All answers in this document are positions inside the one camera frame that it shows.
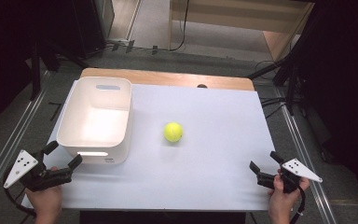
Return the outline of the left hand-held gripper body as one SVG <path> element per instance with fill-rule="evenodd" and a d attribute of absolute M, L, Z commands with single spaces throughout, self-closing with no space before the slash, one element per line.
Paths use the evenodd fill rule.
<path fill-rule="evenodd" d="M 50 153 L 51 150 L 45 149 L 35 153 L 21 150 L 9 174 L 4 178 L 3 187 L 9 189 L 20 181 L 27 189 L 40 191 L 71 182 L 74 161 L 70 161 L 64 168 L 53 171 L 44 163 L 44 156 Z"/>

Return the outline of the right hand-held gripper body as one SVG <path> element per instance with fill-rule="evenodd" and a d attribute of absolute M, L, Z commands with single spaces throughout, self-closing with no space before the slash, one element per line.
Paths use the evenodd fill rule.
<path fill-rule="evenodd" d="M 299 187 L 299 182 L 302 177 L 308 180 L 322 183 L 323 179 L 317 176 L 311 169 L 300 162 L 298 159 L 291 159 L 279 164 L 282 171 L 281 179 L 283 181 L 283 192 L 291 193 Z M 257 184 L 269 189 L 274 189 L 274 176 L 260 171 L 256 175 Z"/>

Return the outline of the white plastic bin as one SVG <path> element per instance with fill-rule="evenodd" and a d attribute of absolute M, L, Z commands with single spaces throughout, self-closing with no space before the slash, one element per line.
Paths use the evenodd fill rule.
<path fill-rule="evenodd" d="M 119 164 L 129 155 L 131 126 L 131 82 L 82 77 L 68 96 L 56 139 L 85 163 Z"/>

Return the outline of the yellow tennis ball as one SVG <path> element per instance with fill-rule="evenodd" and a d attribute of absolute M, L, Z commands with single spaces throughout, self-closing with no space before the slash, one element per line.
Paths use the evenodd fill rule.
<path fill-rule="evenodd" d="M 183 128 L 177 122 L 170 122 L 165 125 L 163 134 L 166 140 L 175 143 L 178 142 L 183 135 Z"/>

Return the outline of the person's left hand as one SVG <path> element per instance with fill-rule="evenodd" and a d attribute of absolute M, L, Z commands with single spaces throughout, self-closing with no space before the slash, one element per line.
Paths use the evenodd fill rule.
<path fill-rule="evenodd" d="M 62 212 L 62 186 L 40 191 L 25 189 L 25 194 L 35 210 L 34 224 L 58 224 Z"/>

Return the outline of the person's right hand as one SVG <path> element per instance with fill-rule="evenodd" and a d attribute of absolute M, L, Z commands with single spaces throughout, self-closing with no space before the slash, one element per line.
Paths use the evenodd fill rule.
<path fill-rule="evenodd" d="M 301 196 L 301 191 L 297 189 L 291 193 L 284 193 L 282 171 L 278 169 L 277 172 L 273 181 L 274 189 L 268 192 L 268 216 L 271 224 L 290 224 L 291 209 Z"/>

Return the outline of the white board table cover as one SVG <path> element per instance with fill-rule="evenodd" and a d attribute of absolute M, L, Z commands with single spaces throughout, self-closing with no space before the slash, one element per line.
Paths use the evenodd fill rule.
<path fill-rule="evenodd" d="M 263 171 L 278 167 L 258 95 L 135 84 L 129 157 L 121 164 L 82 164 L 63 185 L 62 205 L 80 210 L 264 211 Z M 175 143 L 166 124 L 183 128 Z"/>

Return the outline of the black tripod stand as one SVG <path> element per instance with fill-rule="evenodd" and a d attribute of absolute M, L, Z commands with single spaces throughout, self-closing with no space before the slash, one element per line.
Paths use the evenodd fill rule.
<path fill-rule="evenodd" d="M 275 87 L 282 86 L 286 80 L 289 80 L 288 84 L 288 92 L 293 93 L 295 96 L 297 78 L 299 74 L 299 65 L 300 62 L 305 59 L 305 54 L 307 48 L 311 44 L 312 34 L 318 27 L 318 24 L 323 19 L 324 13 L 326 9 L 329 7 L 330 0 L 307 0 L 308 2 L 313 3 L 313 9 L 311 10 L 310 16 L 305 24 L 305 28 L 303 30 L 302 35 L 297 40 L 296 44 L 289 51 L 289 53 L 277 61 L 276 63 L 272 63 L 260 70 L 255 71 L 251 75 L 248 75 L 247 78 L 251 80 L 261 77 L 266 73 L 278 69 L 278 73 L 272 79 L 272 83 Z M 286 99 L 284 97 L 276 97 L 267 99 L 261 102 L 263 107 L 269 105 L 279 104 L 279 106 L 273 111 L 275 113 L 280 108 L 285 106 Z"/>

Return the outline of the wooden table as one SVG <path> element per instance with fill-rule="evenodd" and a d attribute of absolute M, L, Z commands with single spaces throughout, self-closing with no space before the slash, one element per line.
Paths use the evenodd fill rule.
<path fill-rule="evenodd" d="M 205 85 L 209 89 L 253 91 L 251 79 L 245 77 L 220 77 L 182 73 L 169 73 L 130 69 L 86 68 L 81 77 L 122 77 L 134 84 L 195 87 Z"/>

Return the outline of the dark cabinet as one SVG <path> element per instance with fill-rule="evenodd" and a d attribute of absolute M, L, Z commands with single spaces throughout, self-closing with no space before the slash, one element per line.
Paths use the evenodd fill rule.
<path fill-rule="evenodd" d="M 113 0 L 40 0 L 47 39 L 80 58 L 106 46 L 115 18 Z"/>

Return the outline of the light wooden cabinet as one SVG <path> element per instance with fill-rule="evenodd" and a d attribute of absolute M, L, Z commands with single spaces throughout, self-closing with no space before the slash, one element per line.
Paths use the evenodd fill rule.
<path fill-rule="evenodd" d="M 169 0 L 169 34 L 173 21 L 259 30 L 272 59 L 279 61 L 302 34 L 313 8 L 310 0 Z"/>

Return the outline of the metal floor rail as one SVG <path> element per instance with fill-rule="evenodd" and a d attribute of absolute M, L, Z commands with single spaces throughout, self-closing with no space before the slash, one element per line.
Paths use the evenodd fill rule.
<path fill-rule="evenodd" d="M 292 136 L 294 145 L 296 147 L 297 158 L 313 173 L 316 172 L 316 169 L 310 159 L 310 154 L 307 150 L 306 144 L 303 140 L 303 137 L 298 129 L 296 118 L 294 115 L 294 94 L 284 93 L 280 89 L 276 89 L 275 93 L 278 97 L 284 97 L 285 107 L 283 110 L 283 116 L 286 122 L 286 125 L 289 129 L 289 132 Z M 310 181 L 310 189 L 312 192 L 313 201 L 315 201 L 316 206 L 321 215 L 323 224 L 337 224 L 337 219 L 332 210 L 331 204 L 328 200 L 328 197 L 325 193 L 324 186 L 322 182 L 317 182 L 315 180 Z"/>
<path fill-rule="evenodd" d="M 20 120 L 17 122 L 14 131 L 11 133 L 6 143 L 0 152 L 0 179 L 3 175 L 4 169 L 7 167 L 10 162 L 11 157 L 13 156 L 15 149 L 20 143 L 25 131 L 27 130 L 30 122 L 32 121 L 35 112 L 40 106 L 46 95 L 46 90 L 43 89 L 39 92 L 35 99 L 27 104 L 25 111 L 21 115 Z"/>

